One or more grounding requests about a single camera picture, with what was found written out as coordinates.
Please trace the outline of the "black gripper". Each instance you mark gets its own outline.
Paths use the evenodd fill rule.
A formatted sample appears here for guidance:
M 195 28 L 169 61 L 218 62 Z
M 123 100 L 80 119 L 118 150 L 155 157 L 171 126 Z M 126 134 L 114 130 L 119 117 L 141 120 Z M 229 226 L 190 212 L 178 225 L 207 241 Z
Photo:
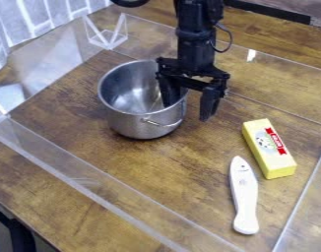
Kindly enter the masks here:
M 189 32 L 177 30 L 178 56 L 157 59 L 157 78 L 162 102 L 175 104 L 187 89 L 202 92 L 201 121 L 214 115 L 219 100 L 225 97 L 230 74 L 214 66 L 215 30 Z

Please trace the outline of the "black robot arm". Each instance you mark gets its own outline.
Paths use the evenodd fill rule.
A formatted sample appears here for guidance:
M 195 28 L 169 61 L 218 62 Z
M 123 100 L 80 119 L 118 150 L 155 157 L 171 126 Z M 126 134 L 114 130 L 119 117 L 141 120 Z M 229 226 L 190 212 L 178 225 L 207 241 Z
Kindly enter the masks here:
M 201 121 L 215 113 L 230 74 L 214 66 L 215 27 L 223 18 L 222 0 L 174 0 L 178 27 L 178 57 L 157 59 L 163 105 L 173 105 L 185 89 L 201 92 Z

